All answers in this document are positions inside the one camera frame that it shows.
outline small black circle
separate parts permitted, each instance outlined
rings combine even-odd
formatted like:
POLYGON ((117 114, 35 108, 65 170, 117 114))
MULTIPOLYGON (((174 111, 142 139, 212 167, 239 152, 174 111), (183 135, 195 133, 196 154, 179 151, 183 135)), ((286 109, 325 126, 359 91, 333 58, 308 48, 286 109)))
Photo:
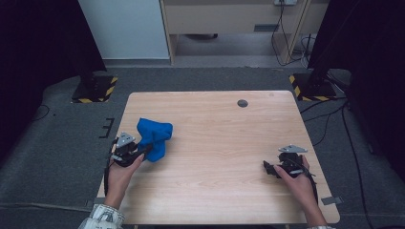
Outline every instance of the small black circle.
POLYGON ((244 100, 244 99, 240 99, 239 101, 238 101, 238 106, 240 106, 240 107, 247 107, 247 105, 248 105, 248 103, 247 103, 247 101, 246 100, 244 100))

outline hand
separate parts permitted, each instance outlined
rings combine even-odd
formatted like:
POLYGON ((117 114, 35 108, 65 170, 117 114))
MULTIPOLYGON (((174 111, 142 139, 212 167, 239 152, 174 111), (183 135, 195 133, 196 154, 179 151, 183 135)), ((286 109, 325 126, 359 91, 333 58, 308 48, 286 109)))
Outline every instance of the hand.
MULTIPOLYGON (((304 156, 303 164, 309 169, 308 161, 304 156)), ((310 184, 309 178, 304 174, 300 174, 298 177, 293 178, 278 165, 274 165, 274 169, 286 183, 295 199, 301 204, 307 218, 308 226, 326 226, 327 222, 325 221, 316 202, 315 196, 313 195, 312 185, 310 184)))
POLYGON ((104 204, 119 209, 125 196, 125 191, 131 181, 132 174, 143 161, 144 154, 138 156, 134 163, 128 167, 120 167, 113 163, 108 176, 108 193, 104 204))

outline gray carpet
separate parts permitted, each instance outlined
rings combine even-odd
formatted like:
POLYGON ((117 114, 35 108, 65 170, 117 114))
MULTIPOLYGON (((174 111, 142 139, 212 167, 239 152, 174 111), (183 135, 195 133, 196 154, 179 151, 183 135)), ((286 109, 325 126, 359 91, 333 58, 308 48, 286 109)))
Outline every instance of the gray carpet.
MULTIPOLYGON (((127 97, 132 92, 289 90, 288 76, 302 69, 109 69, 118 77, 105 103, 73 104, 71 96, 79 82, 74 77, 44 92, 43 104, 0 171, 1 203, 47 203, 84 208, 96 196, 105 158, 115 138, 127 97), (113 118, 108 138, 103 126, 113 118)), ((328 114, 345 100, 330 101, 303 113, 303 119, 328 114)), ((302 111, 315 102, 297 101, 302 111)), ((364 195, 374 228, 405 225, 405 185, 390 169, 384 156, 371 155, 353 114, 345 109, 363 178, 364 195)), ((369 228, 362 207, 360 183, 352 148, 340 112, 306 122, 330 189, 344 203, 338 205, 337 228, 369 228)), ((1 208, 1 228, 76 228, 88 213, 24 208, 1 208)), ((235 228, 268 228, 235 227, 235 228)), ((290 228, 305 228, 291 225, 290 228)))

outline hazard tape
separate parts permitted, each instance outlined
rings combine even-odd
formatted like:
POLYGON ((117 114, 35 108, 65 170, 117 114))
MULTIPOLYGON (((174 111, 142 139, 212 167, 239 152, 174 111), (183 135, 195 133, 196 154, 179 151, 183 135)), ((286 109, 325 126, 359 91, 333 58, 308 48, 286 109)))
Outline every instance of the hazard tape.
POLYGON ((93 103, 93 102, 106 102, 110 98, 111 94, 113 93, 114 87, 116 86, 118 77, 113 77, 111 79, 111 83, 109 85, 108 90, 106 91, 105 95, 103 97, 99 98, 78 98, 78 99, 72 99, 73 103, 93 103))
POLYGON ((302 96, 300 87, 298 86, 294 75, 289 77, 289 82, 291 83, 295 96, 299 101, 326 101, 336 98, 335 96, 302 96))

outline black and yellow hazard tape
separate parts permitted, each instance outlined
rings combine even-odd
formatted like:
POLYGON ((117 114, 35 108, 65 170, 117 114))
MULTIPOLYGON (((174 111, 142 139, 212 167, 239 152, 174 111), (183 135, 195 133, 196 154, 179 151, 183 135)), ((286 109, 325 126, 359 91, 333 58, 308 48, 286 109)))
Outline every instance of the black and yellow hazard tape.
POLYGON ((118 77, 110 77, 111 81, 109 80, 108 82, 104 82, 103 84, 106 84, 105 87, 105 95, 97 98, 89 98, 86 96, 83 97, 77 97, 77 98, 72 98, 73 103, 93 103, 93 102, 106 102, 108 99, 110 99, 111 94, 113 93, 114 87, 116 86, 118 77))
POLYGON ((302 91, 301 91, 294 75, 291 75, 289 77, 289 82, 292 85, 292 88, 295 92, 295 96, 297 97, 298 101, 326 101, 326 100, 331 100, 331 99, 336 98, 336 96, 304 96, 301 93, 302 91))

